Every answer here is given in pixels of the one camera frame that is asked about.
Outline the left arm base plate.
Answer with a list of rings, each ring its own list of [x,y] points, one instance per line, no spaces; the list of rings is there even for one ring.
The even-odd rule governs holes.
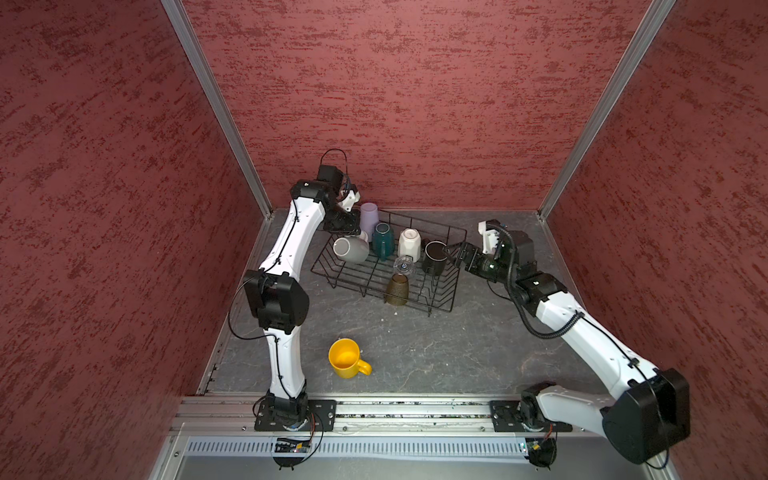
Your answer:
[[[277,414],[271,401],[263,400],[255,410],[253,430],[257,432],[319,433],[334,429],[337,402],[311,399],[301,420],[286,420]]]

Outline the black mug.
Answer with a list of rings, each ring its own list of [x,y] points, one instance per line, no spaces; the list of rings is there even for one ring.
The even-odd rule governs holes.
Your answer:
[[[447,245],[433,240],[424,247],[422,270],[427,276],[440,277],[448,263]]]

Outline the clear plastic cup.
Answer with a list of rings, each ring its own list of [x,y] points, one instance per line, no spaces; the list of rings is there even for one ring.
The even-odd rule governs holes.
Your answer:
[[[397,275],[410,276],[415,270],[415,260],[411,255],[402,255],[396,258],[393,271]]]

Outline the yellow mug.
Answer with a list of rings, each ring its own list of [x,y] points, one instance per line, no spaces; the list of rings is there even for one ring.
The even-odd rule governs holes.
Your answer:
[[[329,351],[328,360],[337,376],[351,379],[358,374],[371,375],[372,366],[361,358],[359,345],[352,339],[341,338],[335,341]]]

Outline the lilac plastic cup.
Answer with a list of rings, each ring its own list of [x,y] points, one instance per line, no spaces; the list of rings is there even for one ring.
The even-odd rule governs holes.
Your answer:
[[[366,202],[360,206],[360,229],[368,240],[373,239],[375,227],[379,222],[379,210],[375,203]]]

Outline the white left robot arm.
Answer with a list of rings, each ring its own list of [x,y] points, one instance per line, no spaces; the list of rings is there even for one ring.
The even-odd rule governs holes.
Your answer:
[[[243,289],[268,341],[271,382],[262,401],[266,417],[297,430],[310,417],[300,360],[301,326],[310,299],[300,285],[301,268],[317,230],[342,236],[360,233],[360,214],[353,209],[360,195],[342,170],[321,165],[317,177],[298,181],[290,196],[274,246],[257,270],[246,272]]]

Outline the white mug grey outside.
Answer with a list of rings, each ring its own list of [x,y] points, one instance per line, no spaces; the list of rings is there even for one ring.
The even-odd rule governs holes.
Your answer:
[[[339,237],[333,244],[333,253],[343,262],[357,264],[368,258],[370,247],[359,237]]]

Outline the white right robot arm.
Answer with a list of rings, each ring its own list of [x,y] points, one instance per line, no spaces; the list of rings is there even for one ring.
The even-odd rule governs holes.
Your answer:
[[[482,246],[444,248],[449,261],[501,284],[523,326],[540,340],[561,339],[598,376],[607,392],[593,395],[541,382],[523,391],[516,419],[529,431],[568,424],[598,434],[633,464],[668,453],[691,433],[690,386],[675,369],[661,370],[610,333],[555,276],[539,270],[531,238],[497,221],[482,222]]]

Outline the olive green glass tumbler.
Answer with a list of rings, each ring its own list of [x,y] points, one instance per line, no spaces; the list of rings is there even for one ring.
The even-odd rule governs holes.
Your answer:
[[[406,275],[394,274],[386,288],[385,302],[393,306],[404,306],[409,298],[409,280]]]

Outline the white faceted mug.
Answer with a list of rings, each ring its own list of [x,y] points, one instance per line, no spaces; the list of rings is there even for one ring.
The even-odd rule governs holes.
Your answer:
[[[413,263],[417,263],[421,256],[422,239],[418,230],[414,228],[404,229],[398,240],[398,256],[408,256]]]

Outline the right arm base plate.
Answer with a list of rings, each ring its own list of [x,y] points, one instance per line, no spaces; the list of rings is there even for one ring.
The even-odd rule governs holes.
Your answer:
[[[523,413],[519,407],[519,400],[492,400],[489,402],[490,418],[495,432],[502,433],[571,433],[573,427],[561,422],[544,421],[534,426],[527,425],[523,421]]]

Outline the white mug green handle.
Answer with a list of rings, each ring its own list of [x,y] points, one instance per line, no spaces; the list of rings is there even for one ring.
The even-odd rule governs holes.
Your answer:
[[[394,252],[394,232],[389,223],[379,222],[373,232],[372,249],[381,261]]]

